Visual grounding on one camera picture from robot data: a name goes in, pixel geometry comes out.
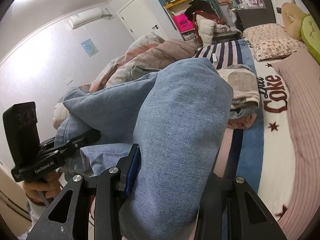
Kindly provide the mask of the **person's left hand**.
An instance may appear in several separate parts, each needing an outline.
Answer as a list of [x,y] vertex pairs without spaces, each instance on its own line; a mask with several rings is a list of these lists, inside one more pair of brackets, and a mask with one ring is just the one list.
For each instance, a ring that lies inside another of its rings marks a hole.
[[26,197],[36,205],[44,205],[42,198],[38,195],[38,192],[44,192],[46,199],[55,198],[61,191],[60,185],[60,173],[52,171],[47,174],[47,182],[42,183],[39,181],[33,181],[32,183],[26,183],[23,181],[22,187],[25,191]]

